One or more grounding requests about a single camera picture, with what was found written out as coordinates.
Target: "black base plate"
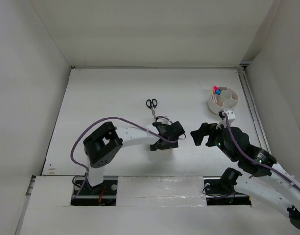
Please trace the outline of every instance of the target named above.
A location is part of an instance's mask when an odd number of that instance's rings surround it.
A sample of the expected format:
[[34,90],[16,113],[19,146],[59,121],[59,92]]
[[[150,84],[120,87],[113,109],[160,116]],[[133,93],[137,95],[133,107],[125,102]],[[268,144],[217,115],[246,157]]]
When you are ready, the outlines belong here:
[[[81,185],[83,180],[76,180],[75,182]],[[117,179],[105,179],[103,183],[95,187],[90,187],[89,183],[86,182],[79,195],[71,200],[71,204],[73,206],[116,206],[117,190],[113,191],[111,186],[117,184]],[[105,192],[99,203],[98,199],[104,186]]]

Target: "white panel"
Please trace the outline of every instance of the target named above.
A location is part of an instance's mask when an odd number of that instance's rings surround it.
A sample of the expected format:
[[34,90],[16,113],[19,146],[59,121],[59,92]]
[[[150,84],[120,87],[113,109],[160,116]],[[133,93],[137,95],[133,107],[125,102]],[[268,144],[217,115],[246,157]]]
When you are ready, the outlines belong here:
[[287,218],[255,200],[251,207],[70,206],[71,180],[37,177],[20,235],[300,235]]
[[70,65],[235,66],[273,0],[31,0]]
[[[156,115],[168,115],[179,121],[187,138],[179,140],[179,148],[150,152],[147,145],[122,148],[105,167],[105,175],[176,176],[222,175],[234,167],[218,148],[194,145],[190,132],[203,122],[219,122],[208,107],[212,85],[227,86],[239,94],[233,123],[259,146],[236,70],[232,69],[73,69],[46,157],[43,175],[76,175],[84,170],[70,159],[71,148],[78,136],[93,122],[110,116],[126,118],[147,126],[152,123],[149,98],[158,101]],[[113,121],[118,127],[128,124]],[[87,163],[80,142],[75,157]]]
[[273,155],[300,181],[300,0],[283,0],[247,75]]
[[265,46],[270,26],[272,24],[273,18],[275,16],[275,13],[277,12],[280,2],[281,0],[274,1],[263,23],[258,29],[255,37],[253,38],[247,52],[243,56],[242,61],[252,61],[262,51],[263,47]]
[[202,176],[119,177],[117,206],[203,207]]
[[28,0],[0,0],[0,175],[40,174],[69,67]]
[[14,235],[30,176],[0,176],[0,235]]

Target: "screw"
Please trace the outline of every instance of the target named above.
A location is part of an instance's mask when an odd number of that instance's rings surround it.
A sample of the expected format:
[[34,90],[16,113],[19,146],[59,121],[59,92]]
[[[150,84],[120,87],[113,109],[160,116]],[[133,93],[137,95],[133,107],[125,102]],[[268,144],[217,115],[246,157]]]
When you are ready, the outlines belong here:
[[111,185],[111,190],[116,191],[117,190],[117,185],[116,184]]
[[204,188],[205,188],[205,190],[210,190],[210,183],[206,183],[206,184],[204,185]]

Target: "white wall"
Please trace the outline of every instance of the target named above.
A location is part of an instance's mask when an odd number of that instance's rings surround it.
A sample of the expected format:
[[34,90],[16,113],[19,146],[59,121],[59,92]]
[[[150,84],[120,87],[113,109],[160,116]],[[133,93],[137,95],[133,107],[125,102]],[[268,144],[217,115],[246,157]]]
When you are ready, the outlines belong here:
[[246,69],[272,154],[300,180],[300,0],[282,0]]
[[69,66],[29,0],[0,0],[0,235],[40,174]]
[[235,66],[274,0],[31,0],[70,65]]

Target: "red wire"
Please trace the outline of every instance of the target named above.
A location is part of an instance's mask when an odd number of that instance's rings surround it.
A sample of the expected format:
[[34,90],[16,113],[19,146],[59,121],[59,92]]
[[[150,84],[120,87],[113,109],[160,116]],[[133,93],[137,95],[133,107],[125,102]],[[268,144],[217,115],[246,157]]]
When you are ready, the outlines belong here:
[[98,205],[101,204],[102,197],[103,197],[103,195],[104,195],[104,193],[105,193],[105,190],[106,190],[106,186],[103,187],[102,192],[101,192],[101,194],[100,194],[100,196],[99,196],[99,203],[98,203]]

